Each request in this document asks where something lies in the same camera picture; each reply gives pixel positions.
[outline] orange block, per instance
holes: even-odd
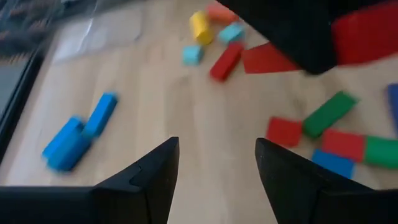
[[[237,16],[233,11],[216,1],[207,5],[206,11],[208,18],[214,22],[229,25],[230,23],[239,20],[239,16]]]

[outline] black object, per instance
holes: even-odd
[[[312,74],[337,65],[330,24],[386,0],[218,0]]]
[[[263,138],[261,182],[279,224],[398,223],[398,190],[373,190]]]
[[[0,65],[0,161],[19,121],[43,62],[36,52],[18,62]]]
[[[166,224],[178,160],[172,137],[93,187],[0,187],[0,223]]]

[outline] light blue block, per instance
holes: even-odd
[[[198,65],[203,56],[203,49],[200,45],[184,47],[182,61],[184,65]]]
[[[71,171],[90,148],[91,136],[74,130],[60,148],[49,157],[47,165],[57,171]]]
[[[231,23],[228,27],[225,27],[219,34],[218,40],[224,44],[229,44],[237,40],[241,40],[244,37],[243,26],[238,22]]]
[[[325,169],[351,179],[353,176],[354,162],[330,153],[316,149],[312,161]]]
[[[44,149],[43,156],[47,159],[51,157],[52,154],[62,145],[62,142],[64,142],[64,140],[66,140],[66,138],[70,135],[70,133],[72,133],[74,130],[81,131],[83,129],[83,125],[83,120],[80,117],[72,116]]]
[[[115,93],[104,93],[83,128],[84,134],[93,138],[100,136],[117,103],[118,98]]]

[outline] blue rectangular block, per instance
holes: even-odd
[[[117,103],[118,98],[115,93],[104,93],[83,129],[84,134],[92,137],[100,136]]]
[[[60,148],[47,161],[47,165],[57,171],[70,171],[83,157],[91,145],[91,136],[85,136],[74,130],[66,138]]]
[[[198,65],[203,56],[200,45],[186,46],[182,50],[182,62],[184,65]]]
[[[312,156],[312,161],[348,179],[351,179],[353,176],[354,162],[350,159],[345,159],[316,149]]]
[[[398,83],[391,84],[387,87],[388,101],[396,133],[398,134]]]
[[[61,146],[62,142],[64,142],[64,140],[69,136],[69,134],[76,129],[81,131],[83,129],[83,125],[83,120],[81,118],[72,116],[44,149],[43,156],[45,158],[51,157],[52,154]]]
[[[243,26],[238,22],[233,22],[218,34],[218,39],[224,44],[229,44],[230,42],[241,40],[243,36]]]

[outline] green block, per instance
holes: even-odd
[[[304,120],[304,133],[311,138],[319,137],[324,130],[342,118],[356,102],[356,98],[339,91]]]
[[[366,138],[365,162],[398,169],[398,140],[368,136]]]

